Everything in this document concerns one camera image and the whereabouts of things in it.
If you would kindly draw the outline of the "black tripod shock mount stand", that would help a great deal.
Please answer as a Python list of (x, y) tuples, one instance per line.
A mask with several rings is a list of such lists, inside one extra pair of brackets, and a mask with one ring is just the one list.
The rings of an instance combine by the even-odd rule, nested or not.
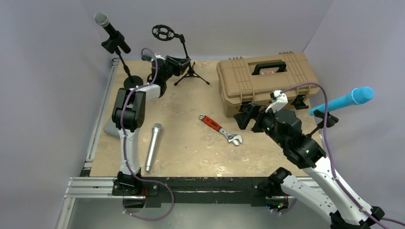
[(207, 85), (210, 85), (210, 83), (203, 79), (199, 74), (197, 74), (194, 70), (194, 65), (195, 62), (193, 62), (193, 64), (191, 64), (191, 59), (188, 55), (187, 52), (187, 48), (185, 45), (185, 38), (183, 34), (178, 34), (176, 33), (172, 28), (170, 28), (167, 25), (163, 25), (163, 24), (158, 24), (155, 25), (152, 28), (152, 35), (157, 38), (160, 41), (171, 41), (174, 38), (178, 38), (183, 46), (184, 52), (185, 52), (185, 59), (188, 60), (186, 66), (184, 67), (184, 69), (187, 67), (187, 73), (185, 75), (183, 75), (177, 82), (174, 83), (174, 86), (177, 86), (179, 84), (179, 82), (184, 79), (184, 78), (199, 78), (201, 80), (203, 80)]

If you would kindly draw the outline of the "red handled adjustable wrench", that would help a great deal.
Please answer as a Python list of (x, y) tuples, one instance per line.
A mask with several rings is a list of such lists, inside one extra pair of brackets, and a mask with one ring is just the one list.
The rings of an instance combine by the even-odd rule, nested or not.
[(204, 122), (206, 125), (217, 131), (218, 133), (222, 134), (228, 141), (228, 143), (233, 143), (235, 146), (239, 146), (243, 143), (243, 139), (240, 135), (231, 134), (230, 132), (226, 131), (222, 126), (220, 126), (217, 122), (215, 122), (210, 117), (200, 114), (198, 115), (199, 120)]

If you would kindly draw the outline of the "aluminium table frame rails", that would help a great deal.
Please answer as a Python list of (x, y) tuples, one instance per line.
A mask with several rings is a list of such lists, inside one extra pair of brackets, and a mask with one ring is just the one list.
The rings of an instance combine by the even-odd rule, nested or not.
[(96, 122), (90, 138), (87, 155), (84, 166), (79, 177), (71, 177), (64, 195), (62, 211), (57, 223), (57, 229), (69, 228), (69, 222), (74, 212), (75, 203), (79, 199), (113, 199), (112, 196), (112, 177), (91, 177), (90, 172), (93, 167), (96, 148), (98, 146), (99, 135), (104, 126), (104, 118), (108, 107), (108, 101), (112, 92), (115, 75), (119, 69), (120, 60), (114, 58), (107, 81), (106, 91), (103, 95), (101, 107), (99, 109)]

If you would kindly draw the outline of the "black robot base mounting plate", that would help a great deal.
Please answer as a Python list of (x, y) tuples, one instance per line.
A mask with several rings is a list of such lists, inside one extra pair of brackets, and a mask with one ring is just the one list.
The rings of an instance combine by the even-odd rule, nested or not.
[(113, 179), (112, 195), (130, 208), (162, 204), (249, 204), (273, 210), (289, 207), (288, 195), (267, 177), (145, 177)]

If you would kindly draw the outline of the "black round base mic stand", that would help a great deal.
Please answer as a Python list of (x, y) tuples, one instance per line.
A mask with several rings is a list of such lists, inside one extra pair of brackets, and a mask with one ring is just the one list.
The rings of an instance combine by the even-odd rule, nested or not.
[(109, 38), (102, 42), (101, 45), (110, 53), (117, 54), (119, 59), (123, 64), (124, 71), (127, 78), (124, 80), (123, 86), (125, 89), (135, 88), (136, 86), (141, 86), (143, 84), (142, 78), (136, 75), (132, 75), (129, 67), (126, 65), (122, 55), (121, 50), (128, 54), (131, 52), (131, 48), (125, 42), (124, 36), (119, 31), (107, 31)]

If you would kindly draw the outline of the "blue foam covered microphone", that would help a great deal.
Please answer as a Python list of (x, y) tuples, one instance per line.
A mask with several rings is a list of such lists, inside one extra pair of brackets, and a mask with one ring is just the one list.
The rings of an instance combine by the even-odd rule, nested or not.
[(334, 110), (342, 109), (351, 105), (362, 105), (371, 101), (374, 98), (374, 91), (371, 87), (355, 88), (347, 95), (341, 96), (337, 99), (328, 101), (328, 103), (321, 104), (312, 108), (309, 115), (314, 116), (316, 111), (331, 112)]

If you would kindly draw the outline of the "tan plastic tool case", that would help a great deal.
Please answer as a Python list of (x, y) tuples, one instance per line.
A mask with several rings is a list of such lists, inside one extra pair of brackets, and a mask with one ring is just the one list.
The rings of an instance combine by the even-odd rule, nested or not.
[(269, 105), (270, 93), (275, 90), (287, 90), (286, 109), (306, 109), (305, 101), (320, 90), (313, 85), (318, 79), (302, 52), (233, 57), (219, 61), (216, 70), (226, 117), (233, 117), (250, 102)]

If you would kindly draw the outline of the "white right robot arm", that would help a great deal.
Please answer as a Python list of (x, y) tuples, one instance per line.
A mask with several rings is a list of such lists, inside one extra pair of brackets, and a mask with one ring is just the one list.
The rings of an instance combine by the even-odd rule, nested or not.
[(241, 130), (254, 119), (251, 130), (269, 136), (282, 148), (288, 161), (309, 175), (324, 192), (321, 194), (300, 184), (295, 176), (280, 167), (268, 178), (268, 188), (272, 193), (284, 192), (294, 196), (324, 217), (332, 229), (369, 229), (381, 222), (384, 211), (365, 202), (339, 176), (323, 148), (309, 135), (303, 134), (302, 122), (295, 112), (266, 112), (264, 107), (249, 104), (244, 112), (234, 115), (234, 119)]

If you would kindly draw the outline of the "black microphone with mesh head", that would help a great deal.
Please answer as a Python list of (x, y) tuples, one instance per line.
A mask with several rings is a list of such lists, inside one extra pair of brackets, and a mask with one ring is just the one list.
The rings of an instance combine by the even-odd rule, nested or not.
[(96, 13), (94, 19), (96, 24), (101, 26), (109, 35), (109, 38), (101, 43), (103, 48), (110, 54), (114, 54), (117, 48), (120, 48), (124, 53), (131, 52), (131, 48), (125, 42), (125, 37), (112, 26), (106, 14), (102, 12)]

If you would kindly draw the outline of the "silver mesh head microphone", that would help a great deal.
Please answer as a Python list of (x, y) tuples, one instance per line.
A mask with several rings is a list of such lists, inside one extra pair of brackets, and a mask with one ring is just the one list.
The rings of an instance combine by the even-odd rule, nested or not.
[(144, 171), (150, 172), (154, 163), (154, 157), (156, 155), (159, 142), (160, 142), (160, 137), (163, 132), (163, 126), (160, 123), (155, 123), (152, 127), (152, 135), (150, 139), (150, 144), (148, 148), (148, 154), (145, 162), (145, 168)]

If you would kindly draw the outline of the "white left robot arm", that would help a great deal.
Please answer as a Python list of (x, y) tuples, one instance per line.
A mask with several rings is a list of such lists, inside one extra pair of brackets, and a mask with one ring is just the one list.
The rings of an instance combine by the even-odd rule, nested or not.
[(190, 58), (156, 56), (151, 58), (151, 74), (146, 82), (120, 88), (117, 92), (112, 122), (121, 141), (121, 166), (114, 178), (114, 196), (134, 196), (143, 190), (139, 162), (139, 132), (145, 121), (146, 102), (164, 95), (166, 82), (172, 76), (181, 76), (190, 65)]

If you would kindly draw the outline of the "green handled screwdriver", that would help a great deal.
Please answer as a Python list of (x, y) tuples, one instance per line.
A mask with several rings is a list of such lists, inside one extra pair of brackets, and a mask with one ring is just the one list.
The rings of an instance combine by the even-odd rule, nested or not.
[(141, 59), (142, 59), (143, 61), (148, 61), (148, 62), (151, 62), (151, 61), (152, 61), (152, 57), (147, 56), (147, 55), (142, 55), (142, 56), (141, 56)]

